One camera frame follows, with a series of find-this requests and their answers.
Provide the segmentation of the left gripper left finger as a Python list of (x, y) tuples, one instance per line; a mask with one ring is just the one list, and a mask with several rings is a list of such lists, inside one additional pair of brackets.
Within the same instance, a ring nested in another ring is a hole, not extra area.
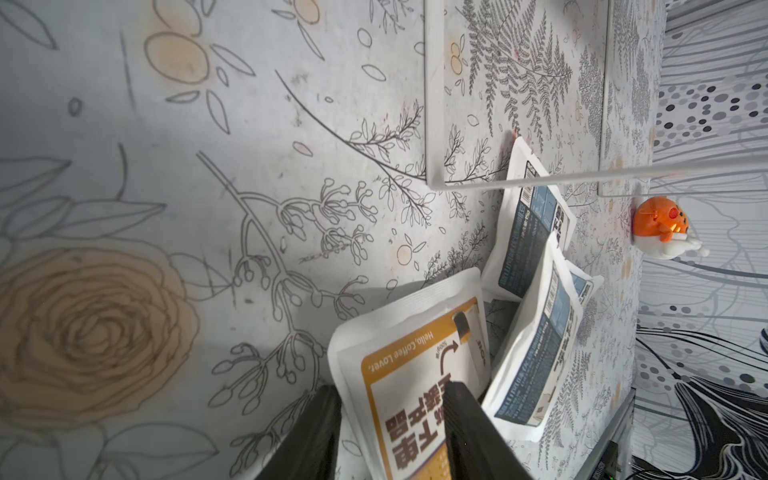
[(334, 479), (341, 420), (338, 390), (321, 387), (257, 479)]

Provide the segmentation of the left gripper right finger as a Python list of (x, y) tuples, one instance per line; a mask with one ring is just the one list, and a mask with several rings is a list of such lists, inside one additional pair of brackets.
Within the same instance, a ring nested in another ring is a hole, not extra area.
[(464, 383), (446, 384), (443, 413), (452, 479), (532, 479)]

